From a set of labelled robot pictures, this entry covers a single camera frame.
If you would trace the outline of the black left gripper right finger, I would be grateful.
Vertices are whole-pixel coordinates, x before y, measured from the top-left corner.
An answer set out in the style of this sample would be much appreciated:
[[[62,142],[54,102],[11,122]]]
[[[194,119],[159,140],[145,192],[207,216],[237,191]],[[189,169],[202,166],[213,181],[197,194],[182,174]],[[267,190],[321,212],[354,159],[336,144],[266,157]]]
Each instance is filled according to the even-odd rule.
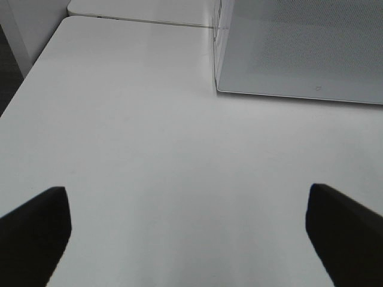
[[[382,286],[382,216],[326,184],[312,184],[308,237],[335,286]]]

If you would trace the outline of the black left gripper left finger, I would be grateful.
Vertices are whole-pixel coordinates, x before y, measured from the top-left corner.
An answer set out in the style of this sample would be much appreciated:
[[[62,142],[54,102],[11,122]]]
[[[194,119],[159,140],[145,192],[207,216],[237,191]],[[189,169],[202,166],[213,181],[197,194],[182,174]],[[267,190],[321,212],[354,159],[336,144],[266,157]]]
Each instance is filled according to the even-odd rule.
[[[51,187],[1,217],[1,286],[47,286],[71,236],[64,187]]]

